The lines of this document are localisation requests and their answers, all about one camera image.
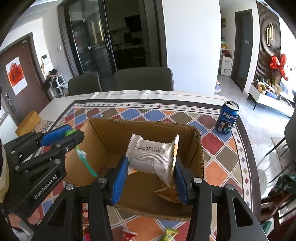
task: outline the blue gripper pad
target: blue gripper pad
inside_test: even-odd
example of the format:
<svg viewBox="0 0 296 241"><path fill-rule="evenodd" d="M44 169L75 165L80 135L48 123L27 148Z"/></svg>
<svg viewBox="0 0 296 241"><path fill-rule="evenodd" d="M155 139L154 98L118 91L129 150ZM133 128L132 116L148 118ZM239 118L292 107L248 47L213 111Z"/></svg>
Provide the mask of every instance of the blue gripper pad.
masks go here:
<svg viewBox="0 0 296 241"><path fill-rule="evenodd" d="M178 191L179 200L186 205L188 202L187 186L177 163L174 169L174 180Z"/></svg>
<svg viewBox="0 0 296 241"><path fill-rule="evenodd" d="M127 175L128 175L128 158L125 156L112 187L113 192L112 192L111 202L113 206L115 206L120 199Z"/></svg>
<svg viewBox="0 0 296 241"><path fill-rule="evenodd" d="M47 134L45 134L40 141L41 146L50 146L55 142L63 139L67 130L70 130L72 127L70 125L64 125L60 128L57 128Z"/></svg>

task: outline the white snack package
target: white snack package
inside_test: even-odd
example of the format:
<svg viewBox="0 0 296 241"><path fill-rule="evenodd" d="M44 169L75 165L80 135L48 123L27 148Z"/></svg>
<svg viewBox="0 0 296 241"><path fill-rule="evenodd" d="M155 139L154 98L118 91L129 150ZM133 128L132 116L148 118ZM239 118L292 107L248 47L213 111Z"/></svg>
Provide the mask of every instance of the white snack package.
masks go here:
<svg viewBox="0 0 296 241"><path fill-rule="evenodd" d="M155 173L168 187L171 186L176 163L179 135L171 143L160 143L144 140L136 134L131 140L126 152L128 158L128 173L134 168L145 173Z"/></svg>

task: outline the can top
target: can top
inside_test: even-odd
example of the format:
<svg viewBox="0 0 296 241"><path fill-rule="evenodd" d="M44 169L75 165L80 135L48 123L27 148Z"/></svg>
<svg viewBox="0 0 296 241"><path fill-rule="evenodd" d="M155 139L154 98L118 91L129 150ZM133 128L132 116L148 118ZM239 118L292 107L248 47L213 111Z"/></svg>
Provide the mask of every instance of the can top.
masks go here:
<svg viewBox="0 0 296 241"><path fill-rule="evenodd" d="M227 100L225 104L228 108L232 110L239 110L239 105L232 100Z"/></svg>

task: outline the blue soda can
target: blue soda can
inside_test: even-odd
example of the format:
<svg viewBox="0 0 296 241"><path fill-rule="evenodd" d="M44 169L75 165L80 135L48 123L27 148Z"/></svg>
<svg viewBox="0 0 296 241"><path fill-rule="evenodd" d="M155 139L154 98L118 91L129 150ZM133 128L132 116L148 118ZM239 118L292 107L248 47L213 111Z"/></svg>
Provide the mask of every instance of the blue soda can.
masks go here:
<svg viewBox="0 0 296 241"><path fill-rule="evenodd" d="M222 105L219 118L216 123L216 130L221 134L228 134L239 115L239 105L228 100Z"/></svg>

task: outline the gray tile floor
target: gray tile floor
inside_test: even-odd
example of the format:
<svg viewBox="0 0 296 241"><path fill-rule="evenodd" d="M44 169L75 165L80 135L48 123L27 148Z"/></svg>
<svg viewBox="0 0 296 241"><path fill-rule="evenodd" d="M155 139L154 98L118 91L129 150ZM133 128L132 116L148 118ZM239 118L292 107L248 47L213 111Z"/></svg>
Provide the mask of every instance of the gray tile floor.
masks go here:
<svg viewBox="0 0 296 241"><path fill-rule="evenodd" d="M218 74L222 90L217 95L225 96L239 104L239 116L245 126L253 149L257 165L264 155L273 148L271 137L283 138L285 126L289 117L268 107L257 105L247 100L247 94L242 93L237 85L227 76ZM267 196L276 183L268 184L281 171L281 165L276 152L270 153L258 166L261 197Z"/></svg>

